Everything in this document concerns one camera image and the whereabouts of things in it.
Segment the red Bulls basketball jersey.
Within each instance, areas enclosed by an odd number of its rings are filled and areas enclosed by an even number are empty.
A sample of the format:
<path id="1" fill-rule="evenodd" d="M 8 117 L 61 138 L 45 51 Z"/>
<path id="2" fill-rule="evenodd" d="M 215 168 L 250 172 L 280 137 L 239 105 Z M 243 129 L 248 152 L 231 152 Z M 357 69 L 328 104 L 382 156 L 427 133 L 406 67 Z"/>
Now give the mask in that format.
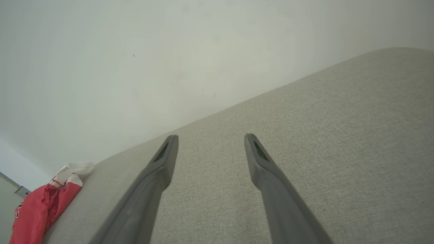
<path id="1" fill-rule="evenodd" d="M 15 209 L 9 244 L 42 244 L 45 232 L 82 189 L 82 178 L 94 169 L 93 162 L 68 163 L 48 184 L 29 193 Z"/>

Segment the grey fabric sofa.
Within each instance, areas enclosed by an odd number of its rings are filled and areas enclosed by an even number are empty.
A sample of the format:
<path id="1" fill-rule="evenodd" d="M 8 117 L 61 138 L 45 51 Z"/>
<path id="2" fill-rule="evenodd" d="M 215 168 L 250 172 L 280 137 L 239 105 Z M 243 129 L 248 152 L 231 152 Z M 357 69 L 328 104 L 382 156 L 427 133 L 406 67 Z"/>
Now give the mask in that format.
<path id="1" fill-rule="evenodd" d="M 271 244 L 244 136 L 255 134 L 335 244 L 434 244 L 434 51 L 351 58 L 113 155 L 46 232 L 88 244 L 169 135 L 152 244 Z"/>

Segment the grey metal table leg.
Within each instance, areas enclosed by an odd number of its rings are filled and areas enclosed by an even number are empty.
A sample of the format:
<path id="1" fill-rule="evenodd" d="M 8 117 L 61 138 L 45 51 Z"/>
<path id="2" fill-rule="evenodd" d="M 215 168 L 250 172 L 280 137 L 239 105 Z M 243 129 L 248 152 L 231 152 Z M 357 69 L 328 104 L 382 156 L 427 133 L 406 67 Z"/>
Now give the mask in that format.
<path id="1" fill-rule="evenodd" d="M 31 191 L 28 190 L 26 187 L 18 184 L 17 182 L 15 182 L 14 180 L 6 176 L 1 171 L 0 171 L 0 177 L 14 188 L 14 193 L 17 194 L 18 196 L 22 198 L 26 198 L 26 196 L 28 196 L 31 193 Z"/>

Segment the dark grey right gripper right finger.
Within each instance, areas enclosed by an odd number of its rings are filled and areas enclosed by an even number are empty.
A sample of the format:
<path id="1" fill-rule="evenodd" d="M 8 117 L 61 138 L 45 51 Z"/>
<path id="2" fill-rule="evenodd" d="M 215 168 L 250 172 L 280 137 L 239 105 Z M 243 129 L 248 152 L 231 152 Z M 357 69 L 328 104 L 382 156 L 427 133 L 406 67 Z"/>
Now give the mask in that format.
<path id="1" fill-rule="evenodd" d="M 273 244 L 332 244 L 256 135 L 245 134 L 244 147 L 251 180 L 262 195 Z"/>

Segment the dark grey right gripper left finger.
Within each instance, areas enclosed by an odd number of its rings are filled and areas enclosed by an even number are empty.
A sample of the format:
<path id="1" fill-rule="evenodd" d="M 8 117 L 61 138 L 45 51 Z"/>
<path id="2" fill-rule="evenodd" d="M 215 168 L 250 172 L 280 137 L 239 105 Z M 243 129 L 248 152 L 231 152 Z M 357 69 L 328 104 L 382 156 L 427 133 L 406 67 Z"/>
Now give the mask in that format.
<path id="1" fill-rule="evenodd" d="M 172 181 L 178 148 L 179 137 L 168 136 L 90 244 L 150 244 L 161 195 Z"/>

